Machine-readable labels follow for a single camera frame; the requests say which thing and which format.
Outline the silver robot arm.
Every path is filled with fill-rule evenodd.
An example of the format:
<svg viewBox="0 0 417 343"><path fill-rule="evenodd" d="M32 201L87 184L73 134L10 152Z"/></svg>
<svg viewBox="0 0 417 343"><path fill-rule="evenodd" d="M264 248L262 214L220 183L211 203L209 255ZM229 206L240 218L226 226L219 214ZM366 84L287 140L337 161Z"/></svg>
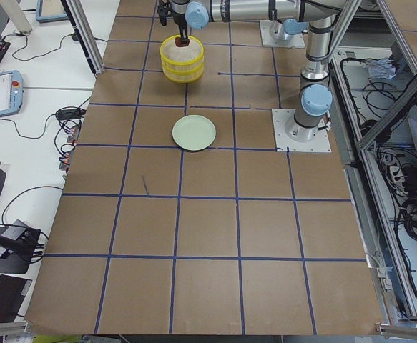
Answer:
<svg viewBox="0 0 417 343"><path fill-rule="evenodd" d="M300 104L285 125L294 141L311 141L320 120L327 114L333 96L327 87L331 29L335 10L312 1L159 1L157 14L161 25L172 18L179 29L177 45L189 44L188 29L203 29L210 22L263 20L279 21L288 33L285 21L308 24L306 63L300 72Z"/></svg>

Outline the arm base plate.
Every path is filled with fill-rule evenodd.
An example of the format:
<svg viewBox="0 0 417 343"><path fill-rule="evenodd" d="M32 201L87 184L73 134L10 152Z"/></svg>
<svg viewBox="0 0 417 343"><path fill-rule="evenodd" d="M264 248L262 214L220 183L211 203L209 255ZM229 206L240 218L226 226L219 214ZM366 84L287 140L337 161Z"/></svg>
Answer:
<svg viewBox="0 0 417 343"><path fill-rule="evenodd" d="M332 152L324 119L314 128L295 122L294 109L272 109L275 148L279 152L329 154Z"/></svg>
<svg viewBox="0 0 417 343"><path fill-rule="evenodd" d="M303 32L307 29L307 22L299 22L295 19L261 20L262 45L274 48L303 49L305 47Z"/></svg>

